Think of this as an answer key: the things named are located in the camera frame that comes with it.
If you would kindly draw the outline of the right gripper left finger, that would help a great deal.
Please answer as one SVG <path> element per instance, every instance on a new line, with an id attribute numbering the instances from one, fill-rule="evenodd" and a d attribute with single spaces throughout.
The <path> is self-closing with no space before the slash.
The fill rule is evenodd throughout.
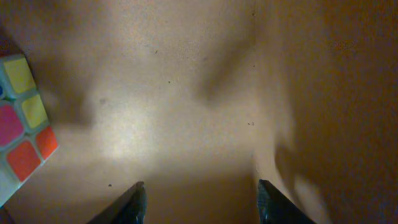
<path id="1" fill-rule="evenodd" d="M 136 182 L 88 224 L 143 224 L 147 194 L 143 181 Z"/>

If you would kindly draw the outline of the Rubik's cube one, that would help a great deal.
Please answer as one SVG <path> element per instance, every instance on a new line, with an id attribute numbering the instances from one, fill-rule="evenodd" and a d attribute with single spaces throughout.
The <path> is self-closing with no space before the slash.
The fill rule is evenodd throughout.
<path id="1" fill-rule="evenodd" d="M 1 205 L 58 147 L 27 59 L 1 57 Z"/>

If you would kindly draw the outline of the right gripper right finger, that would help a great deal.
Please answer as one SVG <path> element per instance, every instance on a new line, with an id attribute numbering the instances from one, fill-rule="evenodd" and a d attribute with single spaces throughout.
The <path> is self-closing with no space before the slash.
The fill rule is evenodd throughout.
<path id="1" fill-rule="evenodd" d="M 268 180 L 259 180 L 257 207 L 260 224 L 315 224 Z"/>

